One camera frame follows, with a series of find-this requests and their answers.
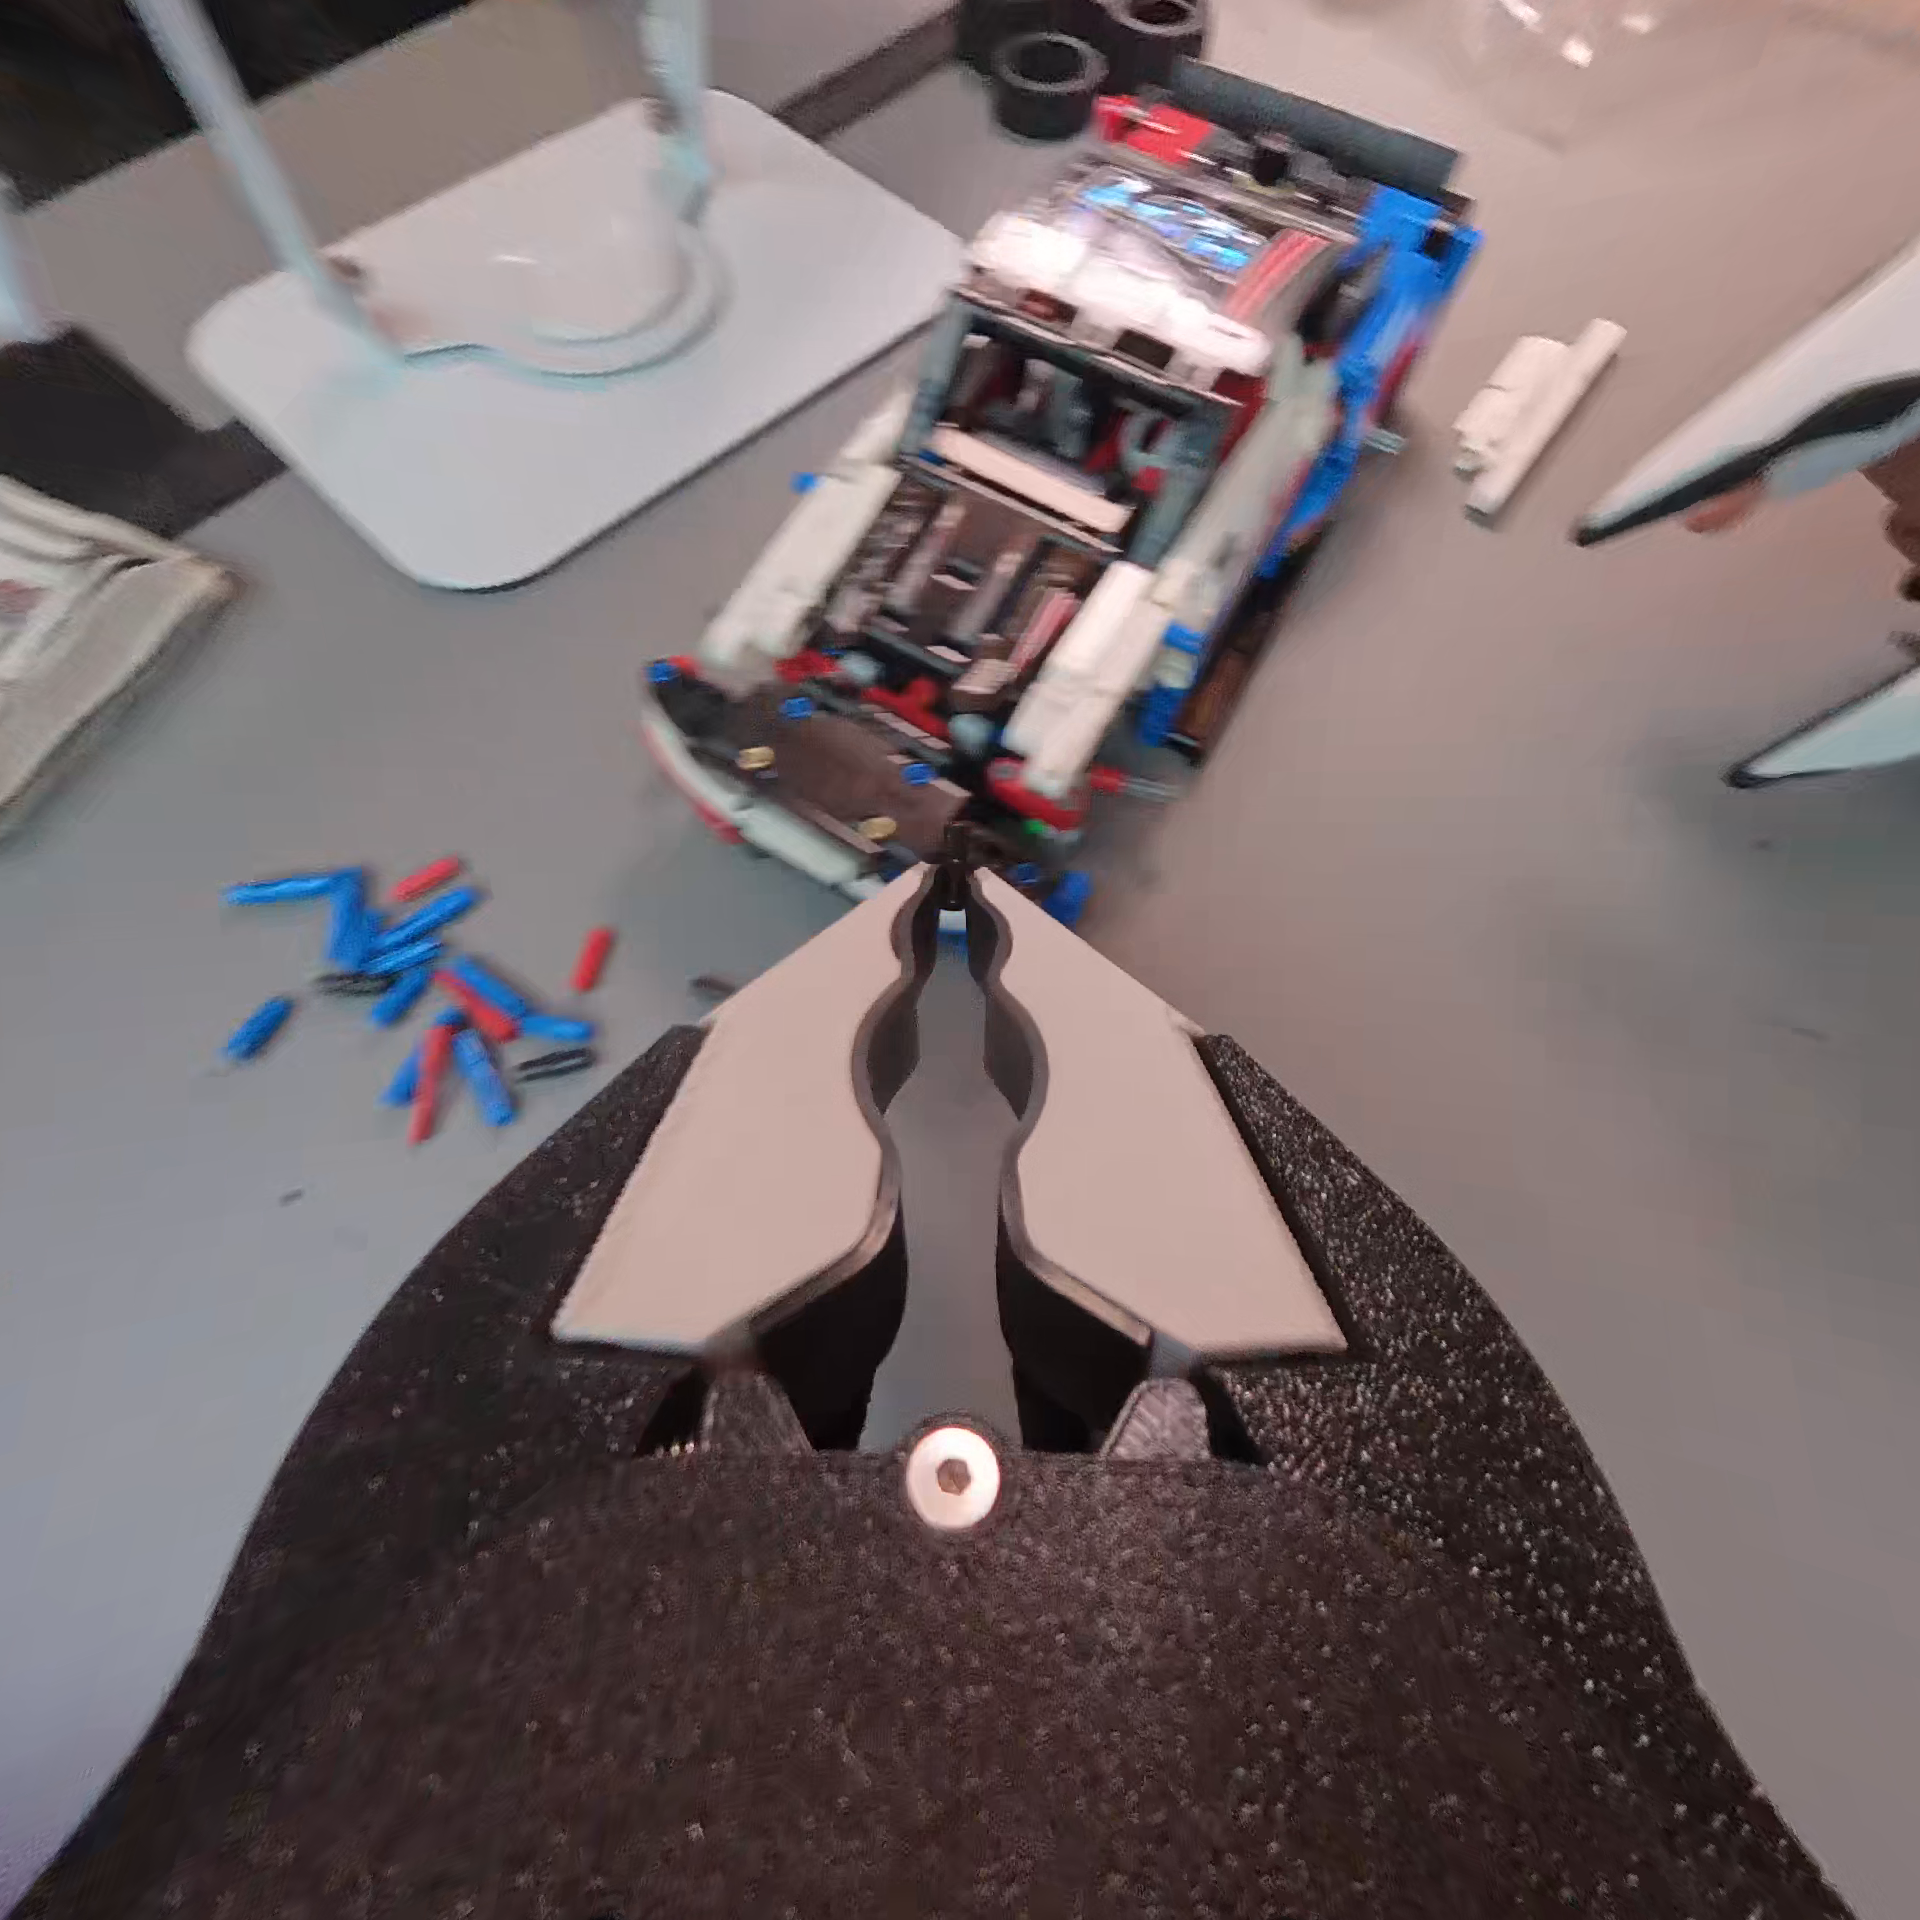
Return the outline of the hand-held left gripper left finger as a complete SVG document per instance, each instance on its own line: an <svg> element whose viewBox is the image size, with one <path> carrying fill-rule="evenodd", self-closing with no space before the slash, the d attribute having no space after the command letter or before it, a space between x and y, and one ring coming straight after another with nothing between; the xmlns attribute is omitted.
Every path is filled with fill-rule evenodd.
<svg viewBox="0 0 1920 1920"><path fill-rule="evenodd" d="M916 990L921 875L727 997L552 1320L569 1347L743 1348L870 1264L899 1213L873 1077Z"/></svg>

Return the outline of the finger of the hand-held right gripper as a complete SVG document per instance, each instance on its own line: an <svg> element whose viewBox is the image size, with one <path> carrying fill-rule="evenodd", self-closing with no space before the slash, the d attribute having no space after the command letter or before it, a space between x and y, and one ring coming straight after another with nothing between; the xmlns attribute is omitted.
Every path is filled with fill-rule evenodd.
<svg viewBox="0 0 1920 1920"><path fill-rule="evenodd" d="M1593 547L1766 485L1807 491L1913 438L1918 245L1908 245L1648 452L1571 531Z"/></svg>
<svg viewBox="0 0 1920 1920"><path fill-rule="evenodd" d="M1918 760L1918 662L1730 766L1734 789L1878 773Z"/></svg>

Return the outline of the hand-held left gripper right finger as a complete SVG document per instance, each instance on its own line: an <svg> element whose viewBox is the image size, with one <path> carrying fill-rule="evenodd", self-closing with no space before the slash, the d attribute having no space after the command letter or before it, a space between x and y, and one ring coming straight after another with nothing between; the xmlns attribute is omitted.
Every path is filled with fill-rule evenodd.
<svg viewBox="0 0 1920 1920"><path fill-rule="evenodd" d="M969 878L967 939L987 1077L1016 1118L1010 1348L1035 1365L1347 1352L1198 1025L990 871Z"/></svg>

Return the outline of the small black brick piece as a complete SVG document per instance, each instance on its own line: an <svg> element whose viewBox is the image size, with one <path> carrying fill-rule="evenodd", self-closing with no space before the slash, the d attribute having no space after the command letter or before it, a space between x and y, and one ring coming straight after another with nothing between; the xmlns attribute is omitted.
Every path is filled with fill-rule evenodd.
<svg viewBox="0 0 1920 1920"><path fill-rule="evenodd" d="M944 830L935 862L935 933L944 944L966 944L969 909L976 897L975 878L990 869L999 849L995 831L978 821L959 819Z"/></svg>

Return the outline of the brick-built toy race car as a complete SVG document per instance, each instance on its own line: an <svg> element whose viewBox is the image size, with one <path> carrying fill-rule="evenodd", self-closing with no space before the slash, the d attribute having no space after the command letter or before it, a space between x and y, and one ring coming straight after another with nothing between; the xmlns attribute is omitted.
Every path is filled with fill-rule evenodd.
<svg viewBox="0 0 1920 1920"><path fill-rule="evenodd" d="M1482 230L1458 152L1179 60L999 208L914 382L640 681L721 838L852 902L960 843L1056 921L1211 755Z"/></svg>

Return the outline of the grey desk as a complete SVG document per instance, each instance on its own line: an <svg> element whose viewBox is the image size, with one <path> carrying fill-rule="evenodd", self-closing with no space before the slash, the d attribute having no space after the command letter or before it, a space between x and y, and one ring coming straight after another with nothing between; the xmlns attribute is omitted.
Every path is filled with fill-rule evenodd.
<svg viewBox="0 0 1920 1920"><path fill-rule="evenodd" d="M1247 1044L1456 1249L1588 1435L1712 1702L1860 1915L1915 1908L1915 771L1721 767L1889 671L1867 487L1577 550L1626 467L1915 232L1915 57L1795 31L1540 149L1420 9L1224 4L1222 62L1458 147L1487 245L1406 449L1088 933ZM1451 424L1524 334L1626 343L1505 513ZM700 627L889 383L872 367L538 583L423 589L291 473L202 526L247 598L4 845L4 1907L175 1685L304 1415L443 1230L833 900L639 743ZM321 921L227 884L460 854L474 950L599 1065L406 1142L408 1038L310 1000Z"/></svg>

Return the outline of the black desk mat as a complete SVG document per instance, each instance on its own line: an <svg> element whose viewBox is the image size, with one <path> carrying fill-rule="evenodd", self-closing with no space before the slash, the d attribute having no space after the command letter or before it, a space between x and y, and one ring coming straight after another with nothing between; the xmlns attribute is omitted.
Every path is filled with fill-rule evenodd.
<svg viewBox="0 0 1920 1920"><path fill-rule="evenodd" d="M242 423L203 427L81 327L3 348L3 473L183 540L284 473Z"/></svg>

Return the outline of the white brick assembly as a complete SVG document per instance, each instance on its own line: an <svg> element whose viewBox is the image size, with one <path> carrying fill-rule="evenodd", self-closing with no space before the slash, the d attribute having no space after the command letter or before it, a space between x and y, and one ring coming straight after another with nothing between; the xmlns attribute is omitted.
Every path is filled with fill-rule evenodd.
<svg viewBox="0 0 1920 1920"><path fill-rule="evenodd" d="M1624 343L1626 327L1593 320L1569 343L1524 334L1506 348L1451 424L1468 521L1490 526L1505 513Z"/></svg>

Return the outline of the pile of blue red pins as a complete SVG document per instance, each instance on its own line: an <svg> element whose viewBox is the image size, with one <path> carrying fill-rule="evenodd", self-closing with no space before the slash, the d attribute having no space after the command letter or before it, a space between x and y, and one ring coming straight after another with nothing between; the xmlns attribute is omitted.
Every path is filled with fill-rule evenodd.
<svg viewBox="0 0 1920 1920"><path fill-rule="evenodd" d="M321 957L306 982L264 999L224 1038L227 1065L264 1060L310 1000L339 1000L379 1038L408 1038L377 1107L425 1145L455 1103L491 1132L521 1116L524 1096L585 1078L602 1063L599 1021L580 1004L616 949L610 926L578 941L561 999L535 993L466 941L490 889L462 854L440 854L379 879L370 867L246 878L219 894L231 913L306 909Z"/></svg>

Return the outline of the clear plastic bags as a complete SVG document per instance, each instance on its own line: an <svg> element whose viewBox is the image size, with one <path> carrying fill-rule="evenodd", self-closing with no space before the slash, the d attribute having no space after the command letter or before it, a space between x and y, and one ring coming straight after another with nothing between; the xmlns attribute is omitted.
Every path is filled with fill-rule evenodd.
<svg viewBox="0 0 1920 1920"><path fill-rule="evenodd" d="M1908 1L1450 1L1443 48L1487 107L1567 147L1739 80L1795 31L1915 57Z"/></svg>

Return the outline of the white monitor stand base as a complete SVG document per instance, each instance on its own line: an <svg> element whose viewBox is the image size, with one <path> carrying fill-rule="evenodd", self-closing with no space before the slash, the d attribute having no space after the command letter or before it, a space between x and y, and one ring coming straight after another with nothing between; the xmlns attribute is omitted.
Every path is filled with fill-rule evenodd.
<svg viewBox="0 0 1920 1920"><path fill-rule="evenodd" d="M960 240L724 92L676 224L639 100L353 230L361 316L296 272L188 361L399 574L486 591L591 540L921 328Z"/></svg>

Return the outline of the instruction booklet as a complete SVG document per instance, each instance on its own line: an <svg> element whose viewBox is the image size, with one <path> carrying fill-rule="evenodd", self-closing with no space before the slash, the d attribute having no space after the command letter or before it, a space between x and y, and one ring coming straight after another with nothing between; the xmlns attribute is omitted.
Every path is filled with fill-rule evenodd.
<svg viewBox="0 0 1920 1920"><path fill-rule="evenodd" d="M188 543L3 481L3 837L242 593Z"/></svg>

